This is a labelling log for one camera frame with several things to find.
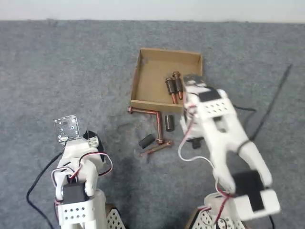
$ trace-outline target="black cylinder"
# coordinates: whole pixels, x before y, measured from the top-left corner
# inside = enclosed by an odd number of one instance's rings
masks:
[[[167,78],[166,81],[166,86],[167,86],[167,90],[168,90],[168,93],[171,95],[173,93],[176,93],[176,87],[175,87],[175,84],[173,82],[173,79],[172,78]]]
[[[149,134],[139,142],[139,146],[141,146],[142,149],[144,149],[154,141],[155,141],[154,136],[152,134]]]
[[[165,129],[167,132],[171,132],[171,131],[175,130],[175,122],[173,119],[173,115],[165,116]]]
[[[177,91],[183,92],[182,82],[180,78],[175,79]]]

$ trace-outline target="bolt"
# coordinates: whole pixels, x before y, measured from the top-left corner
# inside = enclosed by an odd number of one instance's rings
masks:
[[[167,148],[167,147],[172,147],[173,145],[173,141],[171,140],[167,140],[164,144],[160,145],[160,146],[155,146],[149,150],[146,150],[145,152],[140,153],[140,156],[144,155],[144,154],[152,154],[156,151],[159,151],[161,149]]]
[[[182,82],[180,79],[180,72],[173,72],[173,78],[176,81],[176,88],[178,91],[178,97],[179,99],[183,99],[183,87],[182,87]]]
[[[158,132],[156,142],[159,145],[164,143],[163,134],[162,134],[162,115],[160,111],[144,110],[129,106],[127,112],[130,114],[132,114],[133,112],[137,112],[142,114],[155,115],[157,117],[157,132]]]
[[[165,83],[166,83],[169,95],[172,96],[173,103],[177,104],[177,99],[176,99],[177,90],[176,90],[175,84],[173,82],[173,79],[171,77],[166,78]]]

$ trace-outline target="white 3d-printed part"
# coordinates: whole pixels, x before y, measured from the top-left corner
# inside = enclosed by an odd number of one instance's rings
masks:
[[[93,199],[58,206],[58,220],[60,225],[84,223],[94,220]]]
[[[107,216],[108,229],[125,229],[117,209],[112,209]]]
[[[89,145],[89,147],[94,147],[94,148],[99,147],[98,137],[95,136],[95,137],[88,138],[88,145]]]

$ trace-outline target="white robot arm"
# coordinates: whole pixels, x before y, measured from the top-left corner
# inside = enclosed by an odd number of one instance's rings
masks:
[[[117,210],[112,212],[115,222],[109,224],[105,195],[96,188],[98,177],[112,170],[112,161],[102,152],[98,136],[87,131],[81,137],[75,115],[55,120],[55,128],[59,142],[66,143],[57,169],[51,174],[56,196],[54,206],[61,228],[108,229],[108,225],[115,228],[118,224],[117,228],[125,229]],[[106,158],[111,166],[99,174]]]
[[[186,140],[204,138],[210,151],[213,175],[234,197],[227,203],[230,217],[250,220],[280,211],[271,173],[255,144],[249,140],[237,113],[223,90],[208,87],[201,77],[184,78],[184,114],[180,123]],[[237,152],[250,170],[231,175],[227,152]]]

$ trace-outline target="cardboard box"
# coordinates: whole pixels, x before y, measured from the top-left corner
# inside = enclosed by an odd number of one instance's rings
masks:
[[[203,58],[200,53],[141,48],[134,72],[131,106],[155,111],[181,112],[183,101],[173,104],[165,79],[179,71],[183,75],[202,75]]]

